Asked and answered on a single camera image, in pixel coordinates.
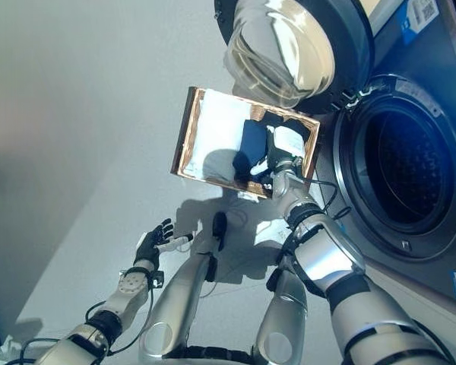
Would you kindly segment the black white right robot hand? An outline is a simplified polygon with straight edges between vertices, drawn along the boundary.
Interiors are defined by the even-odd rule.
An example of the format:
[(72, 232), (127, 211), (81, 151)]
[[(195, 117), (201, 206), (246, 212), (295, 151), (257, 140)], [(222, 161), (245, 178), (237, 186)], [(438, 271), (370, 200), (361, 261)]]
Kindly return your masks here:
[(300, 133), (286, 126), (267, 127), (255, 142), (255, 156), (250, 163), (251, 176), (297, 171), (305, 158), (305, 142)]

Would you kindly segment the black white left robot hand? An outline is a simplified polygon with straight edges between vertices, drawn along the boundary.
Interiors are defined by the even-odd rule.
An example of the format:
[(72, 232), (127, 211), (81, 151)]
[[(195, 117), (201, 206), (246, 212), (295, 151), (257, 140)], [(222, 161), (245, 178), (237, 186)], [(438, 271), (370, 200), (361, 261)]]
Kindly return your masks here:
[(194, 233), (174, 236), (174, 224), (170, 218), (162, 221), (153, 230), (144, 232), (136, 246), (134, 267), (142, 267), (149, 272), (159, 268), (162, 253), (175, 251), (180, 246), (190, 243)]

